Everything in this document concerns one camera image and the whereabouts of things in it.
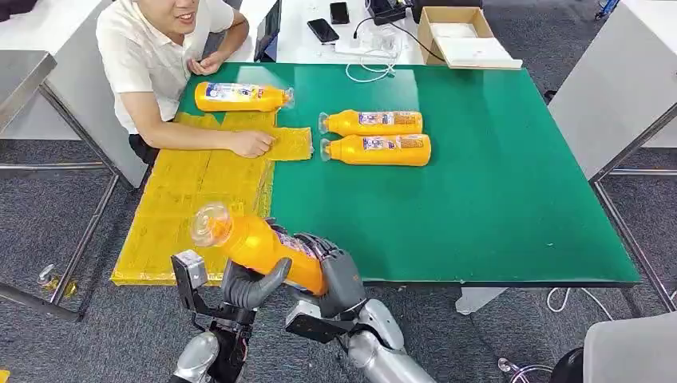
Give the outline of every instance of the orange detergent bottle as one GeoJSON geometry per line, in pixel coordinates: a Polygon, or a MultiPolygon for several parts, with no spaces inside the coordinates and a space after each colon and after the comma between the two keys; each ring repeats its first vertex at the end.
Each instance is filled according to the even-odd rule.
{"type": "Polygon", "coordinates": [[[200,82],[195,87],[195,103],[203,112],[259,111],[271,112],[292,106],[294,89],[272,86],[200,82]]]}
{"type": "Polygon", "coordinates": [[[320,113],[318,129],[321,133],[334,132],[341,136],[376,136],[379,134],[418,134],[423,132],[420,112],[355,112],[344,110],[328,115],[320,113]]]}
{"type": "Polygon", "coordinates": [[[287,284],[315,295],[326,292],[322,267],[314,253],[299,239],[271,229],[265,219],[231,216],[223,204],[209,203],[197,212],[191,236],[197,246],[221,247],[233,262],[264,275],[280,259],[289,258],[287,284]]]}
{"type": "Polygon", "coordinates": [[[341,160],[353,165],[423,166],[430,160],[430,138],[426,134],[398,136],[347,136],[321,141],[325,161],[341,160]]]}

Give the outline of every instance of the yellow placemat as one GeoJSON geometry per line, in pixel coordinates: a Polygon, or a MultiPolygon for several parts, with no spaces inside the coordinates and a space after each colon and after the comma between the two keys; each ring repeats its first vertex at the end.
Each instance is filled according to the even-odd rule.
{"type": "Polygon", "coordinates": [[[111,280],[117,285],[175,284],[170,257],[186,249],[203,256],[209,284],[218,285],[226,258],[218,248],[193,245],[189,225],[197,210],[219,201],[233,215],[268,216],[274,161],[311,157],[310,129],[276,128],[274,113],[227,113],[223,124],[213,115],[179,113],[175,120],[208,129],[261,130],[275,143],[256,159],[224,150],[160,151],[113,269],[111,280]]]}

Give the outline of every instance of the gray carpet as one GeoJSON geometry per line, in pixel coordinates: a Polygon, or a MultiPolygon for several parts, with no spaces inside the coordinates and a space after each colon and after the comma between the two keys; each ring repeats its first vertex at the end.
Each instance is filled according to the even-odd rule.
{"type": "MultiPolygon", "coordinates": [[[[541,91],[555,89],[576,64],[601,23],[596,2],[577,0],[487,1],[494,33],[514,57],[523,58],[541,91]]],[[[0,141],[0,162],[86,159],[75,142],[0,141]]],[[[677,166],[673,152],[642,151],[629,164],[677,166]]],[[[108,175],[7,175],[0,178],[0,280],[40,294],[35,279],[48,263],[63,270],[108,175]]],[[[677,199],[675,180],[610,177],[605,185],[661,278],[675,286],[677,199]]],[[[101,226],[77,270],[80,287],[66,306],[80,308],[82,322],[67,323],[0,300],[0,369],[10,382],[165,381],[196,331],[171,287],[116,287],[110,272],[125,240],[139,191],[118,187],[101,226]]],[[[503,382],[496,359],[553,365],[582,345],[585,332],[605,319],[581,291],[554,314],[546,289],[510,289],[471,316],[453,308],[453,287],[370,287],[392,310],[409,352],[440,382],[503,382]]],[[[664,312],[648,284],[628,290],[592,289],[615,318],[664,312]]],[[[212,301],[217,289],[208,289],[212,301]]],[[[276,292],[257,316],[246,376],[256,382],[356,382],[336,345],[320,345],[281,330],[291,304],[276,292]]]]}

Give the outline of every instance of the robotic arm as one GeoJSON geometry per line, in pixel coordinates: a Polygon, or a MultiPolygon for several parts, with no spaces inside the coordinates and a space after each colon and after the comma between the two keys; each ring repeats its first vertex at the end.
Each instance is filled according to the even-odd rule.
{"type": "MultiPolygon", "coordinates": [[[[366,297],[351,256],[326,239],[295,237],[320,260],[327,293],[318,298],[297,292],[285,329],[322,343],[336,339],[350,362],[373,383],[434,383],[407,355],[402,331],[387,307],[366,297]]],[[[197,292],[207,282],[199,255],[184,251],[172,256],[172,265],[181,302],[193,311],[193,324],[204,332],[186,345],[170,382],[206,383],[210,378],[235,382],[247,358],[255,308],[287,277],[289,259],[281,259],[265,277],[228,261],[221,284],[224,301],[217,308],[207,306],[197,292]],[[196,313],[211,317],[207,330],[195,323],[196,313]]]]}
{"type": "Polygon", "coordinates": [[[320,259],[327,294],[315,302],[300,297],[285,329],[322,343],[337,339],[350,362],[372,383],[434,383],[407,355],[402,331],[386,305],[366,297],[351,256],[326,239],[309,234],[295,237],[320,259]]]}

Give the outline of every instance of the cardboard box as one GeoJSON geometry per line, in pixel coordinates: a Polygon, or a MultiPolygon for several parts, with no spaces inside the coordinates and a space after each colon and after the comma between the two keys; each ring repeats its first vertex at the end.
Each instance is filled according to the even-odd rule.
{"type": "Polygon", "coordinates": [[[418,40],[444,61],[421,49],[427,65],[454,69],[519,69],[494,37],[485,15],[473,6],[427,6],[421,13],[418,40]]]}

